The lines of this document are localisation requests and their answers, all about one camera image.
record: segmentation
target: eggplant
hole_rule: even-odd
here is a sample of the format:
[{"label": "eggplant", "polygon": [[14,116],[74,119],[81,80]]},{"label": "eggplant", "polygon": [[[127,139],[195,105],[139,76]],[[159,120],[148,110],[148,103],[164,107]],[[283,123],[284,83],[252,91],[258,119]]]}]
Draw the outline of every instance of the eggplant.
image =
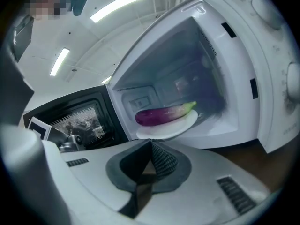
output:
[{"label": "eggplant", "polygon": [[196,102],[190,102],[171,107],[139,111],[135,115],[135,120],[142,126],[156,126],[164,124],[188,114],[196,104]]}]

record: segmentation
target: fluorescent light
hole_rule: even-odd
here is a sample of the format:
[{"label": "fluorescent light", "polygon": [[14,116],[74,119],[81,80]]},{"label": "fluorescent light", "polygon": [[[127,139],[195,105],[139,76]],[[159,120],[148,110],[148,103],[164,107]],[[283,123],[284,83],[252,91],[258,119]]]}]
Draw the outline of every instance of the fluorescent light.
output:
[{"label": "fluorescent light", "polygon": [[106,79],[105,79],[104,81],[102,81],[101,83],[104,84],[104,83],[108,82],[111,78],[112,78],[112,76],[106,78]]},{"label": "fluorescent light", "polygon": [[56,60],[56,62],[55,62],[55,64],[54,64],[54,66],[53,66],[53,68],[52,68],[52,71],[51,71],[51,73],[50,73],[50,76],[55,76],[55,75],[56,75],[58,69],[60,68],[60,66],[61,66],[61,64],[62,64],[62,62],[63,62],[63,60],[65,59],[65,57],[67,56],[67,54],[69,53],[69,51],[70,51],[70,50],[68,50],[67,48],[64,48],[64,49],[61,51],[60,55],[58,56],[58,58],[57,58],[57,60]]},{"label": "fluorescent light", "polygon": [[118,8],[121,8],[122,6],[125,6],[129,3],[135,2],[138,0],[116,0],[104,8],[97,11],[91,18],[93,22],[98,22],[100,19],[104,18],[106,15],[112,13],[113,11],[117,10]]}]

